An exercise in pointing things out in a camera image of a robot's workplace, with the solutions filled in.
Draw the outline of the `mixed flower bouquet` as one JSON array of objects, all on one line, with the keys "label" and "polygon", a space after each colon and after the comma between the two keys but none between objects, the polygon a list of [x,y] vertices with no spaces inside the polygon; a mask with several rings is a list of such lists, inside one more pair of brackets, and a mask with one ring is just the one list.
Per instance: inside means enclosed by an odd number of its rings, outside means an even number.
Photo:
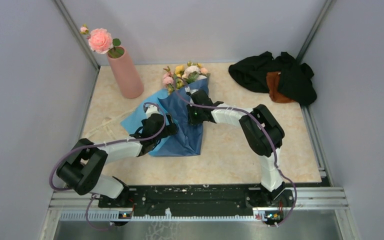
[{"label": "mixed flower bouquet", "polygon": [[171,70],[169,66],[163,68],[164,75],[162,84],[171,95],[176,89],[185,87],[186,84],[194,83],[210,77],[210,72],[201,63],[189,61],[186,65],[178,65]]}]

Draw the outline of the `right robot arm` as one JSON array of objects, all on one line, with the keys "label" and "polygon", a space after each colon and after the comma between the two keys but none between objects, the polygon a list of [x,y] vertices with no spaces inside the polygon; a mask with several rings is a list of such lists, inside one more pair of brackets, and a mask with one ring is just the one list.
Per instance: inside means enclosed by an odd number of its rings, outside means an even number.
[{"label": "right robot arm", "polygon": [[269,109],[260,104],[254,108],[238,108],[222,101],[212,102],[204,90],[186,88],[190,97],[186,107],[188,123],[203,122],[228,124],[242,129],[251,150],[258,156],[261,166],[261,199],[267,206],[281,200],[285,182],[279,172],[279,155],[285,132]]}]

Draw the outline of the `blue wrapping paper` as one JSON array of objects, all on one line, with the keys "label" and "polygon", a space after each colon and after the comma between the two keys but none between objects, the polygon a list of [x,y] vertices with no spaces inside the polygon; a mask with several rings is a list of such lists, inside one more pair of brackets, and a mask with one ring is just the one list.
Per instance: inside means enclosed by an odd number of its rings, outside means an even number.
[{"label": "blue wrapping paper", "polygon": [[151,102],[158,104],[166,113],[169,113],[177,126],[175,135],[163,138],[161,142],[148,154],[153,157],[188,157],[201,154],[203,140],[203,125],[188,124],[187,105],[176,93],[168,94],[166,89],[154,92],[142,101],[139,106],[123,119],[120,124],[129,133],[133,134],[142,126],[141,120],[146,117],[143,104]]}]

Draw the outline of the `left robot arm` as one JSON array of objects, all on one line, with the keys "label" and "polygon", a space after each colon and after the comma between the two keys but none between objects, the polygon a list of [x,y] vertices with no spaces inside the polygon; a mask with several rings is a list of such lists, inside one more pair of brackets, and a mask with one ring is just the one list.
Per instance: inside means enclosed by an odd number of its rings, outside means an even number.
[{"label": "left robot arm", "polygon": [[129,186],[117,177],[104,175],[104,166],[124,158],[144,156],[162,139],[178,131],[170,114],[152,113],[141,124],[128,139],[114,144],[94,144],[87,138],[80,139],[58,165],[56,175],[80,196],[98,194],[109,197],[118,207],[126,206],[130,200]]}]

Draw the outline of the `cream ribbon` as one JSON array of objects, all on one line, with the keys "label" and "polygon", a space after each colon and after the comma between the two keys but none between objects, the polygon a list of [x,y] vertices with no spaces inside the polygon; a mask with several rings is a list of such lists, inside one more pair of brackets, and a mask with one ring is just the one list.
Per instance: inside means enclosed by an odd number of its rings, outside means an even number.
[{"label": "cream ribbon", "polygon": [[100,140],[117,140],[120,137],[124,137],[127,133],[124,127],[121,125],[121,121],[124,119],[122,115],[114,117],[105,117],[101,124],[93,127],[89,131],[83,133],[83,138],[90,138],[98,136]]}]

